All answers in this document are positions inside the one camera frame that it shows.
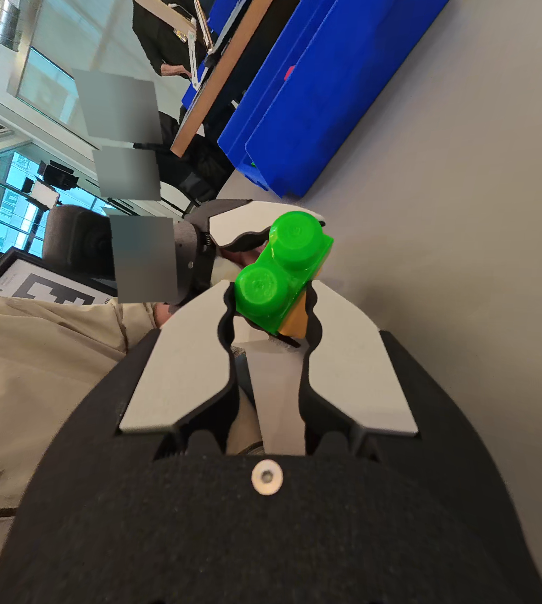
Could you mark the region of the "person's left hand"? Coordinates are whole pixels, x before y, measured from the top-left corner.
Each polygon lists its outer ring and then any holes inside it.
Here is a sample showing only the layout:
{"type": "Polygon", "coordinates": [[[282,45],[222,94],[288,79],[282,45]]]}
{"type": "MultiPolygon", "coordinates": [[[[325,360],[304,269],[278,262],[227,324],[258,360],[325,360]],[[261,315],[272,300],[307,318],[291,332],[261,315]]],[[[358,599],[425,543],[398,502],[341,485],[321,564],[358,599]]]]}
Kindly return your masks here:
{"type": "Polygon", "coordinates": [[[264,240],[260,246],[246,251],[229,251],[226,248],[217,248],[217,256],[228,260],[237,267],[237,271],[243,270],[246,266],[249,266],[256,262],[267,246],[268,240],[264,240]]]}

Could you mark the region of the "person's beige jacket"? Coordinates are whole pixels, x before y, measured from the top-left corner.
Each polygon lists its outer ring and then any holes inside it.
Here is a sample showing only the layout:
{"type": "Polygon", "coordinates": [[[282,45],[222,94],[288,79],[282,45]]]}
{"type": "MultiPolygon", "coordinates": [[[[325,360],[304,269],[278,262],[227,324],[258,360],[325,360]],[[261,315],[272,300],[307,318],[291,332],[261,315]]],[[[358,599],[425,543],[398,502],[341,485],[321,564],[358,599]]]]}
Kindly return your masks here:
{"type": "MultiPolygon", "coordinates": [[[[0,296],[0,513],[18,508],[48,445],[166,303],[62,305],[0,296]]],[[[12,519],[0,517],[0,549],[12,519]]]]}

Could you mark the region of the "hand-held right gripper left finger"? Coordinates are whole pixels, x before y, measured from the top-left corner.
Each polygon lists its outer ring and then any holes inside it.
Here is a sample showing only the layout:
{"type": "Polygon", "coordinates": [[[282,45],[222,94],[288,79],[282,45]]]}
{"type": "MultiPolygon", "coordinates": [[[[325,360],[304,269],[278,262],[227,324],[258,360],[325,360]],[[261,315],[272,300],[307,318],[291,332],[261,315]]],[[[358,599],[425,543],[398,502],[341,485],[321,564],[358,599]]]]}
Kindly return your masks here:
{"type": "Polygon", "coordinates": [[[239,410],[235,312],[235,285],[220,281],[163,325],[119,423],[124,434],[229,434],[239,410]]]}

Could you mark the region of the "green mega block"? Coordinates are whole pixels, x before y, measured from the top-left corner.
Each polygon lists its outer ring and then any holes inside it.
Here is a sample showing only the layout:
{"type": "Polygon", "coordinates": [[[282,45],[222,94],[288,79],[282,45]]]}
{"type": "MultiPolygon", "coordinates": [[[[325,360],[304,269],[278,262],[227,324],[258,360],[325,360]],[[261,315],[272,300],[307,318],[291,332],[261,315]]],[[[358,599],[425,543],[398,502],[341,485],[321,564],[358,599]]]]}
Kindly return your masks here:
{"type": "Polygon", "coordinates": [[[272,336],[280,335],[333,243],[309,213],[291,211],[278,217],[258,259],[235,280],[236,312],[272,336]]]}

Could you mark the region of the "orange mega block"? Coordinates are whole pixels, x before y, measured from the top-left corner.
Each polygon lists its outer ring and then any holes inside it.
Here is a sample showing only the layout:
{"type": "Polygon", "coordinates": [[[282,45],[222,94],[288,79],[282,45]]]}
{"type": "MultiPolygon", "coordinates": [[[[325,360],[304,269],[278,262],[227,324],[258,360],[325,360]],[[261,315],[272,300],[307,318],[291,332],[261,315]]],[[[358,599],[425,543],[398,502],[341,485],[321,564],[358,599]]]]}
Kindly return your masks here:
{"type": "Polygon", "coordinates": [[[306,288],[301,291],[283,320],[277,334],[292,339],[305,339],[308,325],[306,312],[306,288]]]}

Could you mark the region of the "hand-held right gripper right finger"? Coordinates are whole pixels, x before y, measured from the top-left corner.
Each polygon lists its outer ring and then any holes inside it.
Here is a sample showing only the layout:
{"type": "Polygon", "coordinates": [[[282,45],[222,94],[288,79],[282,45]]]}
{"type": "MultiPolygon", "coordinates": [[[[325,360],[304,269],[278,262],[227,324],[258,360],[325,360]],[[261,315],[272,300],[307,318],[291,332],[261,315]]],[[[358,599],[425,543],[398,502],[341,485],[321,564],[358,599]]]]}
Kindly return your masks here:
{"type": "Polygon", "coordinates": [[[418,426],[380,330],[357,306],[321,281],[306,287],[306,350],[299,413],[318,437],[413,437],[418,426]]]}

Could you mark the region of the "wooden table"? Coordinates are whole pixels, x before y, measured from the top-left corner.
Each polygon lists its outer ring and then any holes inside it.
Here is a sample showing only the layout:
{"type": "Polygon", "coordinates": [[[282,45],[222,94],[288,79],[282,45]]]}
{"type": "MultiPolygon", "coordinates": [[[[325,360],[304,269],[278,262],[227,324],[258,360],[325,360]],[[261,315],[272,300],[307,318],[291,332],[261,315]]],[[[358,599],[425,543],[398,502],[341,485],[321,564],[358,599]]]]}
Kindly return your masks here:
{"type": "Polygon", "coordinates": [[[200,85],[176,133],[171,151],[177,157],[185,154],[271,4],[273,1],[251,1],[248,5],[210,76],[200,85]]]}

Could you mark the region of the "blue storage bin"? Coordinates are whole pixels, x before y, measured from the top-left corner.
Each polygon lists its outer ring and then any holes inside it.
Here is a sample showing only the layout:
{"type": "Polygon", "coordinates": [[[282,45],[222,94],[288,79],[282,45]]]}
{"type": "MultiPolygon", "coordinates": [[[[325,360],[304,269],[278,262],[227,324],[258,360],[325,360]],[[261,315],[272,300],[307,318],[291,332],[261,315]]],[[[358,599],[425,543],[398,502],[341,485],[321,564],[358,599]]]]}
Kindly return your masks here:
{"type": "Polygon", "coordinates": [[[280,198],[312,187],[447,1],[300,1],[218,139],[280,198]]]}
{"type": "Polygon", "coordinates": [[[198,26],[204,50],[199,52],[196,40],[189,35],[191,69],[195,70],[190,85],[182,98],[182,108],[191,108],[199,89],[212,73],[224,54],[238,26],[245,17],[251,1],[196,1],[192,21],[198,26]]]}

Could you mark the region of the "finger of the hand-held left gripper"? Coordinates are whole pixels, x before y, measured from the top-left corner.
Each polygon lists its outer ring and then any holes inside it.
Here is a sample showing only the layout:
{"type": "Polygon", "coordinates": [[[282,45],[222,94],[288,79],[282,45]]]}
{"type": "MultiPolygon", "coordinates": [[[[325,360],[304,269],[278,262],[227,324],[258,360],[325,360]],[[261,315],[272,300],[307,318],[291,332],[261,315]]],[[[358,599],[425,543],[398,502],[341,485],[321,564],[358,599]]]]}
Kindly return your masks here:
{"type": "Polygon", "coordinates": [[[252,251],[268,240],[272,224],[282,215],[301,212],[311,215],[321,226],[325,219],[298,205],[259,200],[215,200],[206,219],[206,232],[214,244],[228,252],[252,251]]]}
{"type": "Polygon", "coordinates": [[[232,424],[232,453],[304,455],[305,423],[298,408],[304,350],[233,322],[239,410],[232,424]]]}

